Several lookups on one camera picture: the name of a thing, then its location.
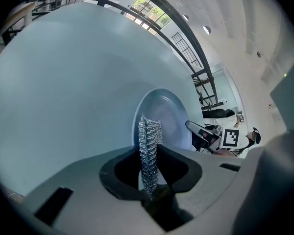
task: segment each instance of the ceiling light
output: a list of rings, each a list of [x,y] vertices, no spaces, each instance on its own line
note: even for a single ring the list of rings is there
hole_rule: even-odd
[[[209,28],[208,26],[204,26],[203,28],[204,28],[204,31],[205,31],[208,35],[210,35],[210,33],[211,33],[211,28]]]

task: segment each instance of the metal railing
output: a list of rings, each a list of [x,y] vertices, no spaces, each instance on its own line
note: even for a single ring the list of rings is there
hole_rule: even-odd
[[[37,1],[37,0],[20,0],[20,3],[28,2],[28,1]],[[59,0],[55,0],[55,1],[50,2],[50,4],[52,4],[52,3],[55,4],[55,7],[52,10],[55,10],[55,9],[63,6],[63,5],[58,6],[58,4],[57,4],[58,1]],[[212,73],[210,71],[208,61],[206,59],[206,56],[205,56],[205,54],[204,54],[204,52],[203,52],[197,38],[196,38],[196,36],[191,31],[191,29],[189,28],[189,26],[187,25],[185,20],[181,17],[181,15],[166,0],[150,0],[150,1],[152,1],[155,5],[157,5],[159,8],[161,8],[176,23],[176,25],[180,28],[180,30],[184,33],[186,38],[189,40],[189,42],[193,46],[195,52],[197,53],[198,57],[200,58],[202,66],[203,66],[203,69],[198,71],[198,72],[195,72],[195,70],[192,67],[189,60],[185,57],[185,55],[183,55],[183,53],[179,50],[179,48],[176,46],[176,44],[174,42],[172,42],[167,36],[165,36],[163,34],[163,32],[161,32],[159,27],[157,27],[156,23],[151,22],[150,20],[147,20],[142,15],[139,15],[136,12],[134,12],[133,10],[130,10],[130,9],[126,8],[126,7],[123,7],[123,6],[121,6],[121,5],[117,4],[117,3],[114,3],[111,0],[95,0],[95,1],[98,1],[97,5],[99,5],[99,6],[104,6],[105,4],[110,5],[112,7],[115,7],[117,9],[121,10],[122,12],[126,12],[126,13],[138,18],[139,20],[143,21],[147,25],[150,25],[150,28],[153,29],[157,34],[159,34],[181,56],[181,58],[185,61],[185,63],[191,69],[191,71],[193,72],[192,78],[194,79],[195,89],[198,86],[202,86],[205,93],[207,94],[207,96],[204,99],[209,99],[211,101],[211,104],[210,104],[210,103],[207,103],[206,100],[205,100],[205,102],[207,103],[208,109],[211,108],[211,107],[219,105],[218,104],[218,97],[217,97],[216,87],[215,87],[215,84],[214,84],[214,79],[212,77]],[[41,15],[45,15],[47,13],[48,13],[48,11],[41,12],[41,13],[40,12],[34,12],[33,15],[41,16]],[[199,78],[199,76],[201,74],[203,74],[203,73],[206,73],[207,76],[208,76],[208,79],[205,80],[205,81],[202,81]],[[207,90],[206,90],[206,88],[204,86],[204,84],[206,84],[206,83],[210,83],[212,91],[213,91],[213,95],[208,94],[208,92],[207,92]],[[216,102],[215,104],[213,104],[213,102],[211,100],[212,97],[215,98],[215,102]]]

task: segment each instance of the black slot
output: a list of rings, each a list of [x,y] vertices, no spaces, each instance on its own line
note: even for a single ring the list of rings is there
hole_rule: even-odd
[[[51,226],[72,193],[69,188],[58,188],[35,213],[35,217]]]
[[[234,165],[234,164],[221,164],[220,167],[224,169],[228,169],[228,170],[233,170],[233,171],[239,171],[241,168],[240,166]]]

